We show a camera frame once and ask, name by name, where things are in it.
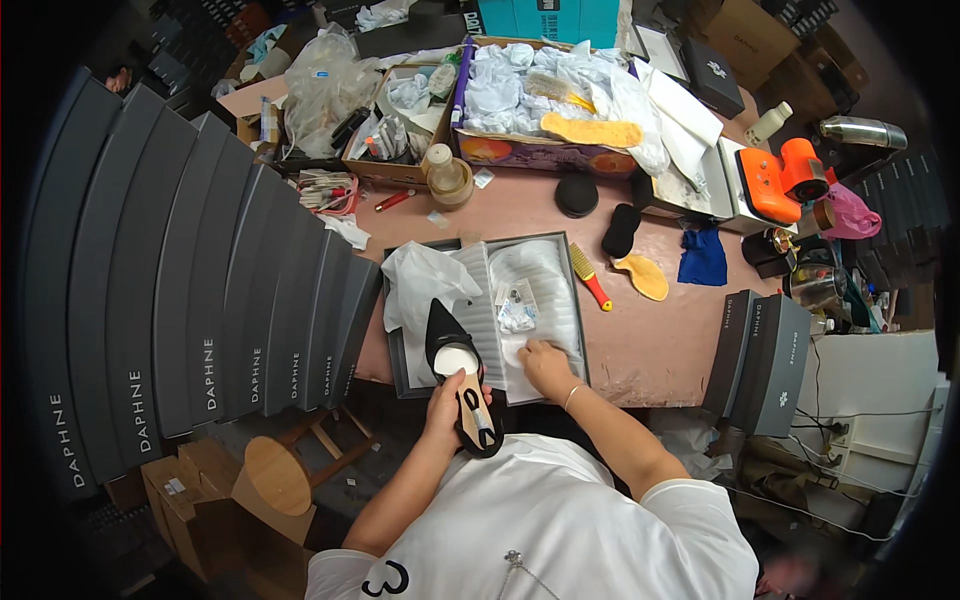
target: necklace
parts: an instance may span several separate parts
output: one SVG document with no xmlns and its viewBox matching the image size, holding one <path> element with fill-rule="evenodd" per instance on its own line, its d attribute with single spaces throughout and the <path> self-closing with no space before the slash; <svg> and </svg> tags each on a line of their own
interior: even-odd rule
<svg viewBox="0 0 960 600">
<path fill-rule="evenodd" d="M 538 584 L 540 584 L 540 586 L 543 589 L 546 589 L 547 593 L 553 596 L 554 600 L 560 600 L 560 598 L 557 597 L 557 594 L 553 593 L 553 590 L 548 588 L 546 584 L 540 580 L 540 577 L 537 577 L 536 575 L 534 575 L 533 572 L 523 564 L 522 554 L 520 554 L 516 550 L 511 550 L 510 552 L 507 553 L 506 556 L 503 557 L 503 559 L 510 563 L 510 568 L 507 569 L 507 577 L 504 578 L 503 580 L 503 588 L 500 588 L 500 593 L 499 595 L 497 595 L 496 600 L 503 600 L 503 592 L 507 590 L 507 583 L 510 581 L 510 576 L 513 575 L 514 571 L 516 571 L 517 569 L 522 569 L 526 571 L 527 575 L 530 575 L 531 577 L 533 577 L 534 580 Z"/>
</svg>

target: white t-shirt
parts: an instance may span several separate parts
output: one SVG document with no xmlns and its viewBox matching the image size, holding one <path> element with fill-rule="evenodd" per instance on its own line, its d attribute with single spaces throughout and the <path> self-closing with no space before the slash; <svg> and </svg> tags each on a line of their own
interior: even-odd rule
<svg viewBox="0 0 960 600">
<path fill-rule="evenodd" d="M 561 600 L 750 599 L 758 569 L 723 488 L 674 479 L 637 504 L 576 444 L 508 435 L 490 459 L 454 457 L 430 506 L 383 558 L 356 550 L 314 556 L 306 600 L 378 592 L 495 600 L 510 550 Z M 519 569 L 503 597 L 550 600 Z"/>
</svg>

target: red and yellow brush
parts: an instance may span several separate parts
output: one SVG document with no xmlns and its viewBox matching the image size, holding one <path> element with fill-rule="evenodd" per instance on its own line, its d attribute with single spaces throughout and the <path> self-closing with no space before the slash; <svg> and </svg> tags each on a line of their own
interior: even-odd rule
<svg viewBox="0 0 960 600">
<path fill-rule="evenodd" d="M 593 265 L 590 264 L 584 251 L 580 250 L 576 244 L 570 244 L 570 260 L 573 261 L 573 272 L 583 280 L 587 289 L 589 289 L 593 297 L 597 299 L 597 303 L 600 304 L 600 310 L 607 312 L 613 310 L 613 302 L 611 302 L 610 298 L 604 293 L 603 288 L 600 287 L 600 281 L 597 280 L 597 274 L 593 271 Z"/>
</svg>

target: brush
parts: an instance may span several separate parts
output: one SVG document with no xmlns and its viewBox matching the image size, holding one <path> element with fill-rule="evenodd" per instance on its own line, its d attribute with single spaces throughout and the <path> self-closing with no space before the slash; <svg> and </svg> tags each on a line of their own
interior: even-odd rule
<svg viewBox="0 0 960 600">
<path fill-rule="evenodd" d="M 523 90 L 532 96 L 546 96 L 557 102 L 569 102 L 572 105 L 585 108 L 592 114 L 597 113 L 593 102 L 581 98 L 576 93 L 573 84 L 556 77 L 550 77 L 542 73 L 531 73 L 527 75 L 523 83 Z"/>
<path fill-rule="evenodd" d="M 597 274 L 593 271 L 593 265 L 590 264 L 584 251 L 572 243 L 570 244 L 570 260 L 573 262 L 573 272 L 583 280 L 587 289 L 589 289 L 593 297 L 597 299 L 597 303 L 600 304 L 600 310 L 605 312 L 613 310 L 613 302 L 604 293 L 603 288 L 600 287 L 600 281 L 597 280 Z"/>
</svg>

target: wooden stool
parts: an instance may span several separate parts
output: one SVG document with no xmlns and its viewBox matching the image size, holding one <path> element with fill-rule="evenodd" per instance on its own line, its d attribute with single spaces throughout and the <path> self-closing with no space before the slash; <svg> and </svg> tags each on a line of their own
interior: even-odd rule
<svg viewBox="0 0 960 600">
<path fill-rule="evenodd" d="M 281 513 L 298 516 L 306 513 L 313 504 L 312 491 L 337 471 L 346 467 L 366 452 L 375 442 L 372 435 L 346 408 L 340 407 L 357 429 L 367 438 L 345 454 L 326 434 L 320 423 L 330 411 L 319 409 L 308 413 L 297 426 L 276 440 L 259 436 L 250 440 L 244 451 L 244 468 L 253 487 L 267 504 Z M 293 450 L 297 440 L 312 431 L 320 443 L 335 459 L 332 463 L 311 473 L 300 456 Z"/>
</svg>

